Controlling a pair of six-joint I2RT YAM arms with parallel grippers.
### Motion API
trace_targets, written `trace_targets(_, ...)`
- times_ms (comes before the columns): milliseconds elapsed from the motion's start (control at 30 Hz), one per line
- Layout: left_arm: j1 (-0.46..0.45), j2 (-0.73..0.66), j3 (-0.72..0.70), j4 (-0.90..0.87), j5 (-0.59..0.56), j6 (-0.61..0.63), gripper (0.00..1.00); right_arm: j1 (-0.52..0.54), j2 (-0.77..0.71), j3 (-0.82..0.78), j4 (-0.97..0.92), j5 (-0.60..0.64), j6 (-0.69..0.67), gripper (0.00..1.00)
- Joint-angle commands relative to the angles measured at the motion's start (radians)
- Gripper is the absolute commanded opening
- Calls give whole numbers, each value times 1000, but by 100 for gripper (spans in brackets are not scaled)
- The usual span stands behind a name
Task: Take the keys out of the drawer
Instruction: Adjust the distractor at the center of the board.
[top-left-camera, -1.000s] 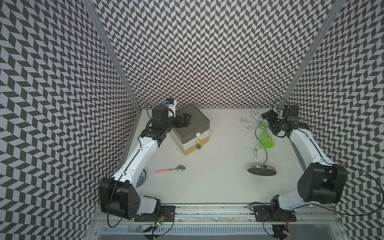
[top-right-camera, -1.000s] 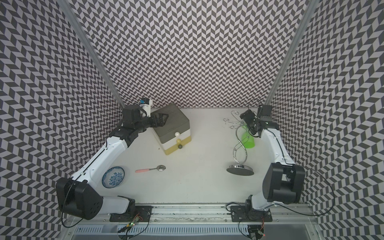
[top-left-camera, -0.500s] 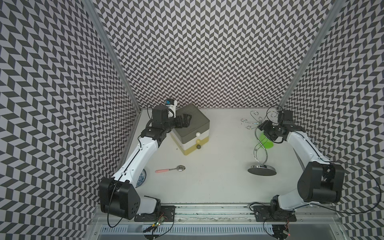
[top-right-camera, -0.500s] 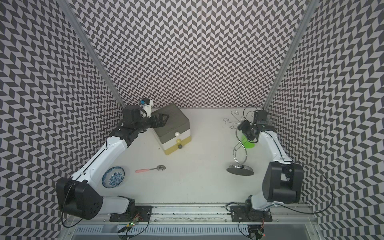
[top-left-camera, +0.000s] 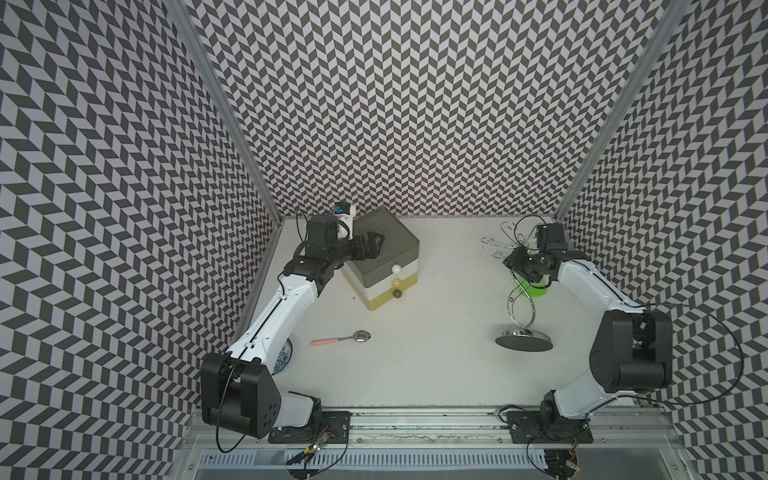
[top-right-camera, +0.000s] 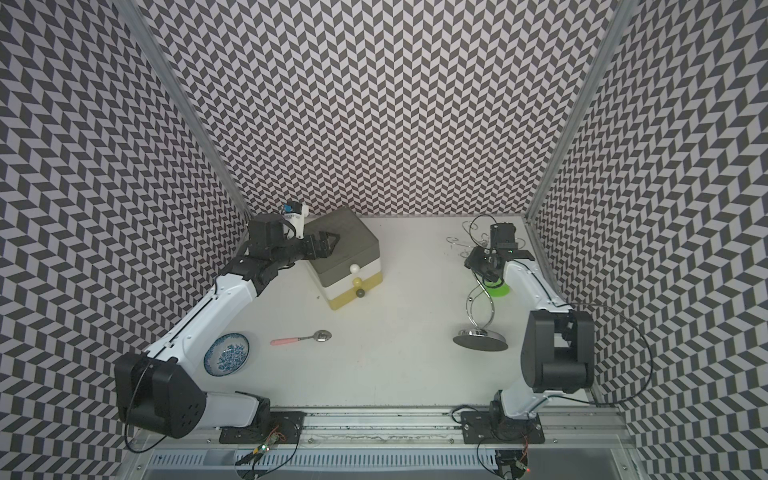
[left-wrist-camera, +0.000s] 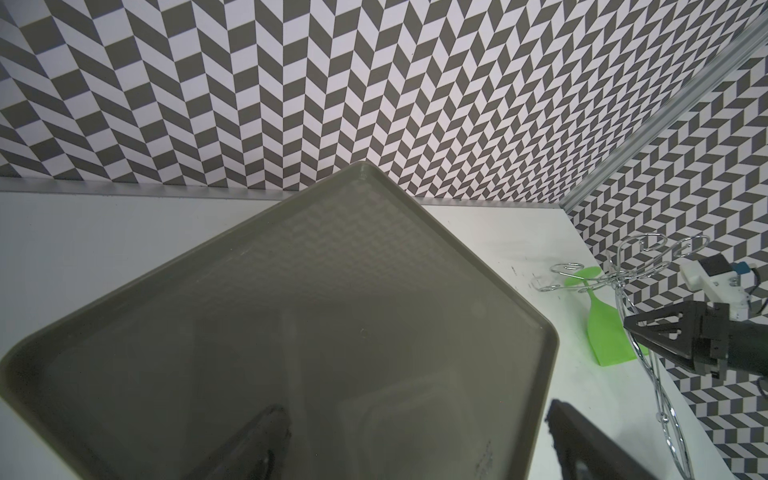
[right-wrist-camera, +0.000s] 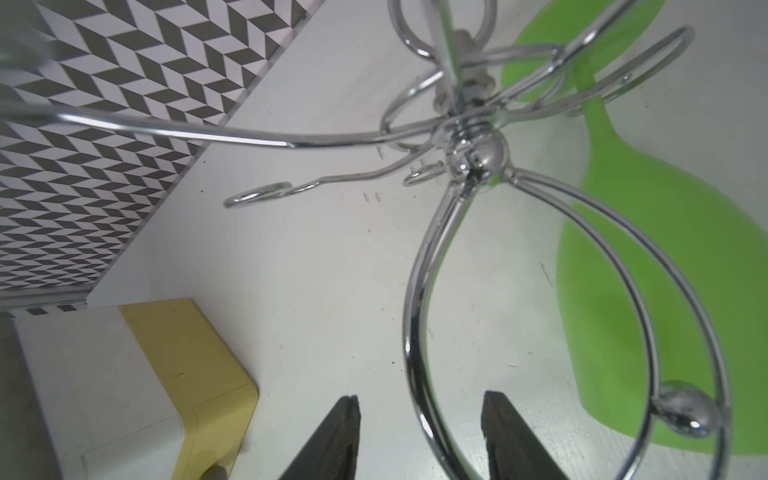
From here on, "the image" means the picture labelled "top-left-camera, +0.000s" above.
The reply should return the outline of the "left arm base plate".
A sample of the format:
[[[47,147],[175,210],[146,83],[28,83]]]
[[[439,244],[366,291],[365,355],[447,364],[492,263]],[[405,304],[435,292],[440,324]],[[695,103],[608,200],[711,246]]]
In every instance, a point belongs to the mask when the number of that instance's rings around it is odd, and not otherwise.
[[[270,444],[309,445],[322,434],[328,434],[327,443],[345,444],[349,438],[352,413],[348,410],[325,411],[315,416],[305,427],[282,427],[268,435]]]

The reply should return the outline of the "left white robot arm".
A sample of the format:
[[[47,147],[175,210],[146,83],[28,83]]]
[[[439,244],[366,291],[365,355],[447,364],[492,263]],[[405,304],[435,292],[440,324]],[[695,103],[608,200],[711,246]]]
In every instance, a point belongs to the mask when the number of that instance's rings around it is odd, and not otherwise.
[[[349,214],[321,214],[306,224],[305,238],[277,275],[278,288],[265,309],[223,354],[209,353],[200,370],[203,421],[253,438],[275,429],[315,433],[320,400],[282,393],[273,374],[280,352],[335,272],[351,260],[377,258],[385,235],[356,233]]]

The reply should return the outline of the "chrome spiral mug tree stand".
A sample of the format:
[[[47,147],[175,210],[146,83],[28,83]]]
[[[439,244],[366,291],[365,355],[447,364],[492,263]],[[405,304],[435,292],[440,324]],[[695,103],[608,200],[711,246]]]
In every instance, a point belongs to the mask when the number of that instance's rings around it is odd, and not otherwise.
[[[505,303],[511,326],[495,339],[498,346],[508,350],[539,353],[553,348],[550,337],[534,328],[537,319],[534,291],[544,293],[546,287],[541,283],[531,284],[512,267],[512,260],[516,253],[525,254],[536,250],[534,247],[536,228],[546,223],[546,219],[541,215],[524,215],[517,220],[504,220],[500,223],[501,233],[507,237],[506,243],[490,236],[481,238],[482,246],[490,248],[492,256],[501,260],[512,275],[513,286]]]

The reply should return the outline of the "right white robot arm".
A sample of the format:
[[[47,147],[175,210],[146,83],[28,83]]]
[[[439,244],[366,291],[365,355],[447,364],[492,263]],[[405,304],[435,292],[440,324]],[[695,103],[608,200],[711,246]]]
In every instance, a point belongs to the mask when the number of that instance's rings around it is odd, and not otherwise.
[[[566,387],[549,391],[534,417],[538,435],[564,442],[585,431],[600,408],[670,385],[672,321],[631,300],[583,252],[570,248],[562,224],[540,224],[535,233],[535,249],[519,245],[503,261],[520,294],[559,283],[597,325],[588,369]]]

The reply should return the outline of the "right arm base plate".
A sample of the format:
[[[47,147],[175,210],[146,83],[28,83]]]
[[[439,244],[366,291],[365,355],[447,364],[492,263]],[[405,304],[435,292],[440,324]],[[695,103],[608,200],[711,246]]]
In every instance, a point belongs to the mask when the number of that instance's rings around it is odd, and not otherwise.
[[[503,414],[507,421],[512,442],[514,444],[557,443],[591,444],[594,437],[586,420],[575,420],[547,416],[540,412],[523,412],[521,410],[507,411]]]

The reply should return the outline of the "grey drawer cabinet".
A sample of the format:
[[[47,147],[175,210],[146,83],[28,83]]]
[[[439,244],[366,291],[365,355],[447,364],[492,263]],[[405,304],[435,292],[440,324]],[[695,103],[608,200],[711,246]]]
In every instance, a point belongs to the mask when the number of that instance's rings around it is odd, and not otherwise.
[[[395,299],[392,292],[403,294],[418,281],[420,241],[386,207],[380,207],[354,220],[354,233],[374,231],[384,235],[381,254],[376,259],[349,261],[342,273],[357,297],[369,311]],[[400,279],[399,288],[392,286]]]

